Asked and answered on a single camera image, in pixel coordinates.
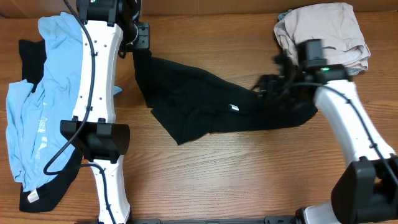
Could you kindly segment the black t-shirt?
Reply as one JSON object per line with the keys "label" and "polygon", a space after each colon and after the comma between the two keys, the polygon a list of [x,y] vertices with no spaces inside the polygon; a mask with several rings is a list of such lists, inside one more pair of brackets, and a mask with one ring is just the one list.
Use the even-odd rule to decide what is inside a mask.
{"label": "black t-shirt", "polygon": [[312,101],[266,105],[255,91],[196,67],[133,53],[136,82],[146,105],[178,145],[208,133],[291,128],[313,118]]}

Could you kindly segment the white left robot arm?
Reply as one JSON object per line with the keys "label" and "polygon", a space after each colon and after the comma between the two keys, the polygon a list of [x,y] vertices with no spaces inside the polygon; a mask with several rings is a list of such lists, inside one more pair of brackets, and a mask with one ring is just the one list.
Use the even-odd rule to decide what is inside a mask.
{"label": "white left robot arm", "polygon": [[71,120],[60,123],[68,143],[81,151],[96,182],[97,223],[132,223],[123,161],[130,129],[116,122],[114,82],[119,57],[149,48],[149,25],[140,22],[140,0],[77,1],[83,58]]}

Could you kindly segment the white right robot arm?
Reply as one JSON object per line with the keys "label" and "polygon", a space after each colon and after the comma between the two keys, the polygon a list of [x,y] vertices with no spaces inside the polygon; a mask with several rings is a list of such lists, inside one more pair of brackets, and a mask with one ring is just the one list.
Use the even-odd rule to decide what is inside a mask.
{"label": "white right robot arm", "polygon": [[300,208],[285,223],[378,223],[397,219],[397,154],[364,109],[342,64],[330,64],[320,39],[296,46],[298,65],[286,52],[274,57],[277,75],[263,75],[256,88],[267,105],[297,106],[312,100],[329,121],[346,170],[330,200]]}

